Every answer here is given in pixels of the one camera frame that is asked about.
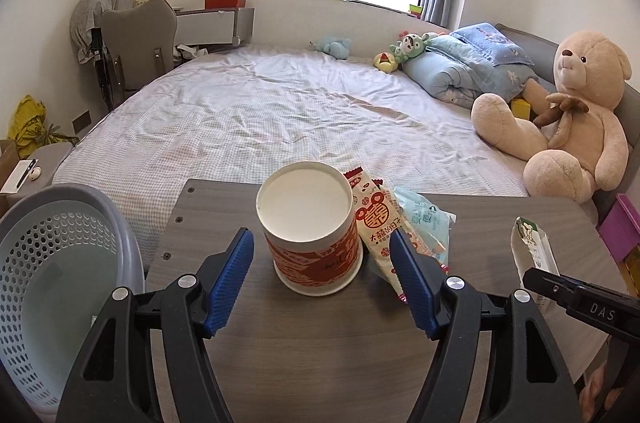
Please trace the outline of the light blue wipes packet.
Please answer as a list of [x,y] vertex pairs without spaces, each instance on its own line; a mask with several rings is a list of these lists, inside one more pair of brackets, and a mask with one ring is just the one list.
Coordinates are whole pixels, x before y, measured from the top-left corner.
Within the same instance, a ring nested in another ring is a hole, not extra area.
[[450,231],[457,221],[453,213],[442,210],[419,193],[395,187],[394,195],[407,221],[445,271],[449,264]]

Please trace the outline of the red cream snack packet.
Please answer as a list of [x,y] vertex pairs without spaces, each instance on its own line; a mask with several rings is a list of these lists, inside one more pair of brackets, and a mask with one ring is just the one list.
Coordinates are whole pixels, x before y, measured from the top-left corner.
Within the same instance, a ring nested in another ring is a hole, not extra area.
[[397,198],[384,187],[382,180],[371,178],[361,167],[349,170],[345,177],[352,188],[360,239],[378,275],[393,287],[398,299],[404,303],[406,295],[390,259],[390,236],[396,229],[402,228],[420,254],[435,257],[436,253],[410,225]]

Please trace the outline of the green white milk carton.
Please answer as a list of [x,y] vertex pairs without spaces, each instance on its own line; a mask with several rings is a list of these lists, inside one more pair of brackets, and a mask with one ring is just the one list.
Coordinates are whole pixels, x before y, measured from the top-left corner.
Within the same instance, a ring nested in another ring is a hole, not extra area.
[[548,235],[533,221],[518,217],[514,221],[511,231],[511,252],[521,284],[524,275],[530,268],[540,269],[558,275]]

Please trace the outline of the red white paper cup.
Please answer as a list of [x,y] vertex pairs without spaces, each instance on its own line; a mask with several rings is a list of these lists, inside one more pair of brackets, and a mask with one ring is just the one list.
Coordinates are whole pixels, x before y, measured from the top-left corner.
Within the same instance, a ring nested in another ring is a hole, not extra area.
[[337,169],[316,162],[280,168],[259,188],[256,213],[274,270],[292,291],[328,296],[357,276],[363,249],[354,198]]

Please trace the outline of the grey perforated laundry basket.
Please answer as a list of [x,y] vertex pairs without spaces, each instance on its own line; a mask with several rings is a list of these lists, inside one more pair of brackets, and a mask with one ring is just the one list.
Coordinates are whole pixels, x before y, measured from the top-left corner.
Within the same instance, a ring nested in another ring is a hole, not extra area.
[[2,217],[1,362],[41,421],[54,421],[79,349],[116,287],[143,292],[142,257],[101,191],[56,184]]

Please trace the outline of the large beige teddy bear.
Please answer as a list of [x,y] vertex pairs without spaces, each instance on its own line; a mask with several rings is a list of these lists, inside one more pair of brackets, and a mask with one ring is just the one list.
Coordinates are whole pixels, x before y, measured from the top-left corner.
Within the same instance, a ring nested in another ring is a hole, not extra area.
[[471,120],[485,142],[526,163],[531,196],[559,196],[578,204],[612,191],[626,172],[629,143],[614,110],[623,100],[631,64],[603,34],[580,31],[564,39],[553,61],[555,91],[525,84],[533,120],[513,115],[498,94],[482,94]]

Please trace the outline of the rolled light blue quilt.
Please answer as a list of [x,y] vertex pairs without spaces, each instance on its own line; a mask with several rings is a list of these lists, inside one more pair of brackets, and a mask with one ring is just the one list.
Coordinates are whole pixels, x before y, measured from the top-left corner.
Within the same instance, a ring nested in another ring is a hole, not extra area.
[[450,35],[430,39],[424,53],[405,62],[402,71],[433,98],[465,109],[471,109],[486,92],[509,102],[521,94],[529,79],[546,94],[553,90],[529,65],[492,65],[475,47]]

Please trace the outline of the grey plastic stool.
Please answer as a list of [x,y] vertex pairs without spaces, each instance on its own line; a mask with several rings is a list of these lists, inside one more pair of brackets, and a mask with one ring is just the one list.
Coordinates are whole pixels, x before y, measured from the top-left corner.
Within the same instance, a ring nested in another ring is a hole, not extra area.
[[58,166],[64,161],[64,158],[73,150],[73,145],[69,142],[59,142],[40,146],[32,157],[38,161],[40,175],[35,180],[27,179],[17,194],[10,194],[6,197],[8,206],[12,207],[22,198],[26,198],[35,192],[50,186]]

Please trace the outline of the yellow red plush toy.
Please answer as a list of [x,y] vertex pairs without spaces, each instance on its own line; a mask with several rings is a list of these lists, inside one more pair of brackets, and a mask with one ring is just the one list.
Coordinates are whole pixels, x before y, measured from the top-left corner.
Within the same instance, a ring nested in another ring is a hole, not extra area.
[[374,57],[373,66],[377,68],[378,71],[390,74],[398,69],[398,62],[393,53],[381,52]]

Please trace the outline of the green white plush doll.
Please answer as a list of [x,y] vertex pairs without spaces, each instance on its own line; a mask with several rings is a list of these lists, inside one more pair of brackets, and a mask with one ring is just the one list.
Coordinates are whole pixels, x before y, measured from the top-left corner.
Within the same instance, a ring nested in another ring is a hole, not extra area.
[[427,44],[438,36],[438,33],[433,32],[423,34],[403,32],[399,35],[398,41],[390,46],[390,53],[398,64],[404,64],[424,53]]

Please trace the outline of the brown cardboard box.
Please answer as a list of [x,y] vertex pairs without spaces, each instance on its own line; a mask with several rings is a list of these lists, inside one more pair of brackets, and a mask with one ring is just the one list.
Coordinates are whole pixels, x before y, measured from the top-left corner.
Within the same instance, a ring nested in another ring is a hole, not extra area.
[[[0,188],[2,188],[21,159],[13,140],[2,139],[0,146]],[[3,216],[17,201],[18,198],[16,194],[0,194],[0,216]]]

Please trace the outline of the blue plush toy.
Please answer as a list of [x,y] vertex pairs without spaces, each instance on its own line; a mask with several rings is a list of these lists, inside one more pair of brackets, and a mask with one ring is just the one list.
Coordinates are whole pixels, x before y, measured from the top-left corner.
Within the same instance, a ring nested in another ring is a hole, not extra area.
[[311,42],[310,46],[313,50],[327,54],[335,60],[347,60],[352,41],[349,38],[329,36]]

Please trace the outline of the grey desk chair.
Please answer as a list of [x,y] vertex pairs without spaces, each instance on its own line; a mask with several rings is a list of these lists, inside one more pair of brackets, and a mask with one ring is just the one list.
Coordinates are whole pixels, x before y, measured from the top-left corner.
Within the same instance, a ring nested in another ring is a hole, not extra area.
[[167,0],[92,10],[89,52],[108,111],[174,68],[177,16]]

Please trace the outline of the red box on desk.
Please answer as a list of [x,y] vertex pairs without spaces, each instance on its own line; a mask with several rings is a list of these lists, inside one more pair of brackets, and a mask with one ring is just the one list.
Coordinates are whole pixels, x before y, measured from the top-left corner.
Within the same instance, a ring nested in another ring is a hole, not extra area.
[[242,9],[246,6],[246,0],[205,0],[205,10],[230,10]]

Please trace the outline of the grey wall desk drawer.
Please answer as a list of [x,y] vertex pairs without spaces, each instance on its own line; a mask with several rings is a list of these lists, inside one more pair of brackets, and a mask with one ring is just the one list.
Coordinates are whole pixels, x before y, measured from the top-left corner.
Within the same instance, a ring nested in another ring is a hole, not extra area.
[[254,8],[190,10],[177,13],[176,45],[234,48],[253,36]]

